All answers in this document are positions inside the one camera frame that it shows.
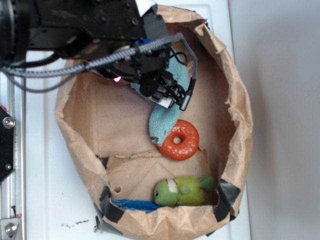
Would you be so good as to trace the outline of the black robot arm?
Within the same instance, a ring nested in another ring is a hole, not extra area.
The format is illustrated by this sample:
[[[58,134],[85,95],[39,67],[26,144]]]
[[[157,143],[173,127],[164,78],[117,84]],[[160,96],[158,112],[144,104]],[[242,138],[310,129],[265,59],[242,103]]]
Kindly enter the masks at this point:
[[[135,0],[3,0],[0,70],[23,78],[68,79],[96,70],[137,84],[154,103],[185,110],[195,87],[169,72],[178,54],[156,4],[140,11]]]

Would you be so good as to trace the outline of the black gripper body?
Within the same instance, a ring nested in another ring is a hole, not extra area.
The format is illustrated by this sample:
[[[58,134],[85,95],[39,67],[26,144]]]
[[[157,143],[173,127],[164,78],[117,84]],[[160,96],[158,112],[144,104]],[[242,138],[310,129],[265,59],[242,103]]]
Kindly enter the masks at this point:
[[[178,105],[185,111],[192,95],[193,80],[183,77],[187,55],[167,44],[98,68],[110,79],[121,79],[137,89],[138,94],[154,104],[169,109]]]

